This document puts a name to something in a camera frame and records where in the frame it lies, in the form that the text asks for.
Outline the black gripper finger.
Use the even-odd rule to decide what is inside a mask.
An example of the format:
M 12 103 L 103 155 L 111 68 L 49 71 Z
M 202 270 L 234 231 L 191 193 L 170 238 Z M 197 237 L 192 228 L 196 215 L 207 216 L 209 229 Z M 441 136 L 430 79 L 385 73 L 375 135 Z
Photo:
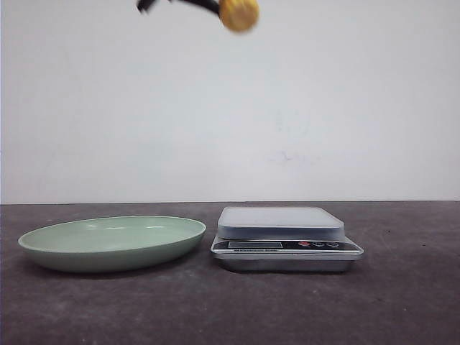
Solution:
M 157 0 L 139 0 L 136 2 L 136 8 L 141 13 L 148 12 L 156 3 Z M 204 9 L 215 15 L 219 15 L 220 11 L 219 2 L 214 0 L 178 0 L 178 3 Z

